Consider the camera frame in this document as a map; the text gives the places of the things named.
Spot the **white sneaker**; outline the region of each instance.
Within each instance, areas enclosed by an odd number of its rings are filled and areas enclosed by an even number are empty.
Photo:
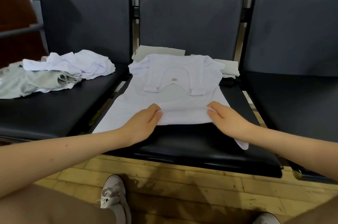
[[[132,215],[126,200],[126,189],[118,175],[110,176],[101,193],[101,208],[111,209],[116,216],[116,224],[132,224]]]
[[[271,213],[262,213],[253,222],[253,224],[281,224],[279,220]]]

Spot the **person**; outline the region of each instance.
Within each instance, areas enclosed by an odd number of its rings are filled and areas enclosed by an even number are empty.
[[[264,147],[309,170],[338,181],[338,143],[300,137],[251,124],[232,108],[211,102],[208,111],[226,135]],[[117,175],[110,176],[101,195],[101,208],[57,191],[34,185],[104,152],[128,147],[153,132],[162,113],[153,104],[136,113],[119,129],[74,137],[34,141],[0,147],[1,223],[116,223],[131,224],[125,187]],[[338,199],[291,219],[288,224],[329,224],[338,219]],[[264,213],[254,224],[277,224]]]

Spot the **black chair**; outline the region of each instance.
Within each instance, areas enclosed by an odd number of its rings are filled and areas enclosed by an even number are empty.
[[[337,27],[338,0],[254,0],[241,80],[269,128],[338,142]]]
[[[116,71],[71,90],[0,100],[0,137],[31,141],[77,135],[128,72],[131,0],[40,0],[50,52],[108,56]]]
[[[243,0],[139,0],[140,44],[184,49],[186,55],[233,60],[242,5]],[[238,85],[221,86],[221,90],[231,107],[259,125]],[[108,154],[281,177],[275,154],[254,145],[244,151],[212,123],[157,126],[146,141]]]

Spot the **white tank top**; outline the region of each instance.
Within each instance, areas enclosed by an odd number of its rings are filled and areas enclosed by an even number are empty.
[[[163,111],[158,125],[210,123],[206,106],[211,101],[229,106],[219,88],[222,69],[224,64],[209,56],[147,55],[129,65],[133,77],[128,88],[93,133],[120,128],[153,103]],[[248,149],[247,143],[236,142]]]

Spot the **floor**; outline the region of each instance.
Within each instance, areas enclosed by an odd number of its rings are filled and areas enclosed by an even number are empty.
[[[106,155],[36,183],[98,204],[111,174],[125,182],[133,224],[248,224],[260,212],[284,223],[338,194],[338,185],[295,179],[288,166],[276,179]]]

